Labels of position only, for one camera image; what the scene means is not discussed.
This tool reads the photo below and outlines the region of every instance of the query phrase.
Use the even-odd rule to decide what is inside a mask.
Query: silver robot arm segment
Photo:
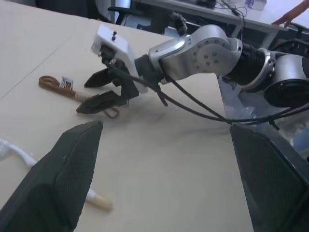
[[[206,25],[185,38],[151,48],[148,56],[156,71],[182,80],[196,73],[227,75],[236,66],[241,51],[240,40],[227,38],[216,25]]]

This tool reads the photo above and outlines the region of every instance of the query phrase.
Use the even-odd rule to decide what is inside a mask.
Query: brown cord
[[[60,88],[60,82],[52,77],[52,76],[41,76],[39,78],[39,86],[42,88],[45,88],[49,91],[55,92],[55,93],[59,93],[63,96],[69,97],[69,98],[73,98],[75,99],[75,94],[76,91],[72,90],[72,89],[67,89],[67,88]],[[85,100],[91,98],[92,96],[90,95],[85,95]],[[119,110],[115,109],[115,108],[110,108],[112,111],[115,112],[115,115],[112,116],[110,115],[107,111],[103,111],[104,114],[109,117],[109,118],[117,118],[119,116]]]

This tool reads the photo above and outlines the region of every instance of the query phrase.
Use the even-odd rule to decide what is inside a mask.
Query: robotic arm
[[[263,91],[276,107],[299,107],[309,102],[309,60],[302,56],[256,49],[236,38],[228,38],[216,25],[206,25],[192,35],[172,39],[134,58],[133,52],[116,31],[101,25],[92,46],[104,64],[141,78],[154,86],[178,81],[196,73],[215,73],[235,82],[247,92]],[[124,81],[112,70],[95,73],[85,87],[113,82],[122,86],[121,96],[107,92],[85,102],[79,113],[97,113],[147,92],[140,83]]]

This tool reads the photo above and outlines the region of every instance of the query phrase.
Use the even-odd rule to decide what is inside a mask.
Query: desk
[[[0,99],[87,21],[0,1]]]
[[[199,15],[204,18],[224,22],[228,24],[236,25],[232,37],[237,37],[241,30],[241,24],[239,17],[232,14],[229,9],[209,9],[206,7],[197,6],[191,3],[178,1],[178,0],[134,0],[140,3],[146,3],[149,5],[159,6],[163,8],[172,9],[179,12],[188,13],[191,15]],[[272,23],[282,17],[286,12],[291,10],[297,5],[297,2],[288,1],[289,3],[282,4],[277,0],[269,0],[263,11],[252,10],[247,7],[247,16],[245,17],[245,27],[258,30],[266,33],[266,37],[263,40],[262,47],[268,48],[271,42],[276,37],[280,30],[286,30],[283,27],[274,26]],[[238,7],[246,7],[246,5],[238,4]],[[309,25],[309,19],[303,20],[296,18],[296,23],[306,23]]]
[[[2,98],[0,108],[5,110],[0,111],[0,136],[40,158],[64,131],[93,119],[103,120],[93,188],[113,200],[114,210],[104,213],[86,204],[76,232],[252,232],[227,125],[198,118],[171,104],[166,108],[152,91],[133,99],[116,120],[104,114],[79,115],[75,112],[78,102],[38,87],[38,78],[48,74],[70,77],[75,90],[88,93],[117,89],[112,85],[102,90],[83,88],[87,78],[103,68],[90,49],[99,25],[89,20],[80,26],[78,33]],[[109,26],[129,41],[136,56],[169,39]],[[181,84],[224,115],[215,75],[196,75]],[[162,89],[199,109],[173,85]],[[26,172],[15,156],[0,162],[0,207]]]

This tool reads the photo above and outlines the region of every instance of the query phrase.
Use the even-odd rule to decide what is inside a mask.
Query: black cable
[[[219,113],[215,112],[214,110],[212,110],[211,108],[209,108],[208,106],[206,106],[205,104],[203,104],[202,102],[200,102],[198,99],[196,99],[195,97],[193,97],[189,92],[187,92],[181,85],[179,85],[173,78],[171,78],[166,72],[163,72],[163,75],[165,76],[165,78],[172,82],[174,86],[176,86],[184,95],[186,95],[188,98],[190,98],[192,101],[194,101],[196,104],[198,104],[199,106],[201,106],[202,108],[206,109],[207,111],[209,111],[211,114],[217,116],[218,118],[224,119],[226,120],[226,118],[224,118],[222,115],[220,115]]]
[[[247,17],[247,13],[248,13],[248,10],[247,10],[247,7],[244,7],[244,6],[240,6],[240,7],[236,7],[235,9],[242,12],[240,9],[243,8],[246,10],[246,14],[244,15],[244,17]]]
[[[299,109],[299,110],[295,110],[295,111],[287,113],[287,114],[280,115],[280,116],[276,117],[276,119],[273,119],[273,120],[281,119],[281,118],[284,118],[284,117],[294,116],[294,115],[297,115],[297,114],[302,113],[302,112],[307,111],[307,110],[309,110],[309,106],[302,108],[302,109]]]
[[[235,4],[232,4],[232,3],[227,3],[227,2],[217,2],[218,5],[220,5],[221,7],[217,7],[218,9],[229,9],[228,6],[232,7],[232,8],[236,8],[236,5]]]
[[[241,25],[241,41],[242,41],[242,39],[243,39],[243,29],[245,28],[245,26],[246,26],[246,23],[245,23],[245,17],[243,16],[243,13],[242,12],[240,12],[240,14],[239,15],[242,15],[242,22],[241,22],[241,16],[239,16],[240,17],[240,23],[242,24]]]
[[[217,2],[218,5],[220,5],[220,7],[217,7],[215,6],[214,8],[217,8],[217,9],[228,9],[227,7],[225,7],[222,3],[220,2]]]
[[[134,76],[131,76],[129,74],[127,74],[126,72],[116,68],[115,66],[111,65],[111,64],[106,64],[107,67],[109,67],[110,69],[112,69],[115,73],[118,73],[119,77],[122,77],[122,78],[125,78],[125,79],[128,79],[130,81],[135,81],[135,82],[138,82],[138,83],[141,83],[147,87],[149,87],[150,89],[152,89],[154,92],[156,92],[160,97],[164,97],[164,99],[166,99],[167,101],[171,102],[172,104],[194,114],[194,115],[197,115],[199,117],[203,117],[203,118],[206,118],[206,119],[210,119],[210,120],[214,120],[214,121],[219,121],[219,122],[227,122],[226,119],[220,119],[220,118],[217,118],[217,117],[211,117],[211,116],[208,116],[208,115],[205,115],[205,114],[202,114],[200,112],[197,112],[195,110],[192,110],[184,105],[182,105],[181,103],[177,102],[176,100],[174,100],[173,98],[169,97],[167,94],[165,94],[164,92],[162,92],[158,87],[154,86],[153,84],[149,83],[149,82],[146,82],[145,80],[143,79],[140,79],[140,78],[136,78]]]
[[[242,15],[242,20],[243,20],[243,27],[246,27],[246,20],[245,20],[245,16],[243,14],[243,12],[239,11],[240,14]]]
[[[298,45],[305,46],[305,47],[308,47],[308,45],[309,45],[307,42],[301,41],[301,40],[288,40],[288,41],[282,42],[279,45],[274,46],[271,49],[271,51],[277,51],[279,48],[285,47],[285,46],[290,45],[290,44],[295,44],[295,43],[298,44]]]
[[[173,98],[169,97],[167,94],[165,94],[164,92],[162,92],[158,87],[154,86],[153,84],[143,80],[143,79],[140,79],[140,78],[137,78],[137,77],[134,77],[134,76],[131,76],[130,74],[127,74],[126,72],[118,69],[117,67],[111,65],[111,64],[106,64],[110,69],[112,69],[115,73],[118,73],[119,77],[122,77],[122,78],[125,78],[125,79],[128,79],[130,81],[134,81],[134,82],[138,82],[138,83],[141,83],[147,87],[149,87],[150,89],[152,89],[154,92],[156,92],[160,97],[164,97],[167,101],[171,102],[172,104],[194,114],[194,115],[197,115],[197,116],[200,116],[200,117],[203,117],[203,118],[206,118],[206,119],[210,119],[210,120],[214,120],[214,121],[220,121],[220,122],[225,122],[225,123],[228,123],[228,124],[232,124],[232,123],[245,123],[245,122],[248,122],[248,123],[253,123],[253,124],[260,124],[260,123],[265,123],[265,122],[269,122],[270,120],[276,120],[276,119],[279,119],[279,118],[282,118],[283,114],[285,113],[288,113],[288,112],[291,112],[292,110],[294,110],[294,108],[289,108],[289,109],[286,109],[282,112],[279,112],[277,114],[274,114],[274,115],[271,115],[271,116],[266,116],[266,117],[261,117],[261,118],[251,118],[251,119],[221,119],[221,118],[217,118],[217,117],[211,117],[209,115],[205,115],[205,114],[202,114],[200,112],[197,112],[195,110],[192,110],[184,105],[182,105],[181,103],[177,102],[176,100],[174,100]],[[301,113],[303,111],[306,111],[307,108],[304,108],[304,109],[300,109],[297,111],[297,113]]]

